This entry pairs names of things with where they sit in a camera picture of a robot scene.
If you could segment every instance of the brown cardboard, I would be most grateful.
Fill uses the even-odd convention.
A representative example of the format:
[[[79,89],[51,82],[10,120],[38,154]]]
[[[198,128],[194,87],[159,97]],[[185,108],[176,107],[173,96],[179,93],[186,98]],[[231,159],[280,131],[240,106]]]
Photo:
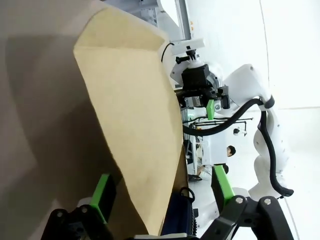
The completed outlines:
[[[157,28],[108,7],[92,17],[74,47],[123,176],[109,223],[117,239],[157,235],[174,183],[178,189],[186,182],[180,108],[159,56],[167,43]]]

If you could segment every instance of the white robot body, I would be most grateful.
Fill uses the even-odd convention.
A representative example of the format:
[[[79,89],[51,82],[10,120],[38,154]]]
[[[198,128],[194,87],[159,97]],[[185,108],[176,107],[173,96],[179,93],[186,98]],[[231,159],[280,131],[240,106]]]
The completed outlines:
[[[251,65],[245,64],[231,73],[224,85],[229,86],[229,97],[231,101],[230,109],[223,109],[219,114],[230,116],[239,107],[252,98],[259,97],[263,103],[269,101],[272,97],[269,89],[264,85],[258,71]],[[276,177],[282,186],[286,186],[282,177],[282,171],[287,165],[289,159],[288,149],[285,146],[281,134],[281,125],[277,117],[276,107],[261,110],[267,112],[266,128],[271,138],[276,155]],[[249,190],[252,199],[258,201],[264,196],[280,197],[270,183],[270,155],[267,144],[259,130],[256,131],[253,144],[259,156],[254,161],[254,170],[258,179],[258,184]]]

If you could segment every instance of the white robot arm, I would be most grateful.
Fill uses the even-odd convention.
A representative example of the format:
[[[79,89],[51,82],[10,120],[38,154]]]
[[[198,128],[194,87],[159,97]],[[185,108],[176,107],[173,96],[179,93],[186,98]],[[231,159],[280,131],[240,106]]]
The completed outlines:
[[[250,189],[249,193],[251,198],[256,201],[263,196],[273,196],[275,198],[291,196],[294,191],[283,187],[285,183],[281,175],[287,165],[289,158],[288,151],[282,139],[281,125],[276,113],[275,100],[268,87],[264,85],[262,77],[251,64],[245,64],[231,73],[223,81],[221,86],[221,83],[218,82],[217,79],[210,77],[212,73],[208,73],[208,65],[201,61],[200,57],[196,54],[195,49],[197,47],[204,47],[203,40],[186,41],[181,46],[174,46],[172,48],[173,55],[186,51],[189,57],[177,57],[177,64],[172,70],[171,77],[180,83],[183,88],[185,88],[184,84],[188,83],[186,90],[190,89],[190,81],[194,81],[191,85],[192,91],[184,92],[183,98],[180,98],[180,104],[183,104],[182,99],[189,103],[190,100],[187,98],[190,97],[189,93],[191,93],[193,94],[191,99],[193,99],[192,101],[194,102],[191,107],[205,107],[203,104],[206,104],[206,101],[199,99],[202,99],[202,90],[206,87],[206,84],[208,84],[209,89],[216,88],[217,92],[221,90],[218,88],[225,90],[225,94],[228,96],[228,102],[226,102],[226,98],[224,98],[224,104],[223,107],[219,108],[219,114],[227,117],[232,115],[232,117],[223,124],[210,129],[198,130],[183,126],[184,133],[194,136],[208,136],[219,133],[230,127],[249,107],[254,104],[259,105],[261,120],[253,139],[254,147],[259,153],[259,156],[254,162],[258,184]],[[192,78],[188,75],[184,80],[182,77],[183,74],[186,75],[186,71],[189,73],[190,69],[194,70],[196,74],[192,73],[190,75]],[[194,93],[197,93],[197,91],[202,91],[199,93],[200,96],[194,96]]]
[[[273,144],[275,153],[275,176],[281,186],[285,186],[285,180],[282,177],[282,171],[287,165],[289,159],[288,150],[282,139],[281,125],[277,117],[277,110],[274,105],[273,97],[264,86],[259,72],[251,65],[245,64],[231,73],[224,81],[224,85],[229,86],[229,97],[231,102],[230,109],[222,109],[219,114],[230,115],[235,109],[243,106],[252,98],[259,97],[262,102],[271,102],[267,109],[265,105],[260,106],[266,111],[266,130]],[[270,153],[266,141],[258,129],[253,138],[253,144],[259,156],[255,159],[254,170],[258,179],[258,184],[249,190],[252,199],[258,201],[264,196],[273,196],[278,198],[280,193],[275,191],[270,181]]]

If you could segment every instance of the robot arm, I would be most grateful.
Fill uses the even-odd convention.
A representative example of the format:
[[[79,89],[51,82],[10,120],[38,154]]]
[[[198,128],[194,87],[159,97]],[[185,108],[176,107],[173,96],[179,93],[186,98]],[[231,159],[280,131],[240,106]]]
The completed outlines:
[[[253,138],[253,144],[259,156],[255,159],[254,170],[258,179],[258,184],[250,189],[249,193],[251,197],[258,201],[263,196],[273,196],[279,198],[281,195],[290,196],[293,191],[281,190],[281,186],[277,186],[277,191],[271,184],[271,171],[274,171],[276,180],[285,185],[285,180],[282,177],[282,171],[287,165],[289,159],[288,151],[285,143],[282,139],[281,125],[277,117],[277,110],[275,107],[275,101],[269,91],[262,82],[262,77],[259,72],[251,65],[245,64],[235,70],[229,75],[223,84],[229,87],[229,97],[232,108],[223,109],[219,112],[222,115],[230,115],[237,108],[243,106],[247,101],[259,97],[264,105],[260,106],[260,109],[264,111],[262,116],[266,118],[266,131],[271,140],[271,145],[274,148],[275,156],[274,162],[270,164],[270,151],[268,149],[266,140],[258,129]]]
[[[249,193],[255,200],[266,195],[276,198],[291,196],[293,190],[282,187],[284,179],[281,174],[289,157],[281,137],[281,125],[277,118],[275,101],[268,87],[264,86],[260,74],[251,64],[245,64],[231,73],[223,81],[223,86],[219,82],[215,84],[208,77],[210,72],[208,65],[200,60],[195,47],[189,43],[187,42],[184,48],[175,46],[172,51],[175,54],[186,51],[188,55],[188,57],[177,57],[177,64],[171,72],[171,77],[183,86],[182,91],[176,94],[181,106],[205,107],[208,101],[213,99],[225,103],[219,108],[219,114],[232,117],[210,129],[198,130],[183,126],[184,133],[195,136],[219,133],[230,127],[252,105],[259,105],[261,120],[253,139],[254,147],[259,153],[254,162],[258,184]]]

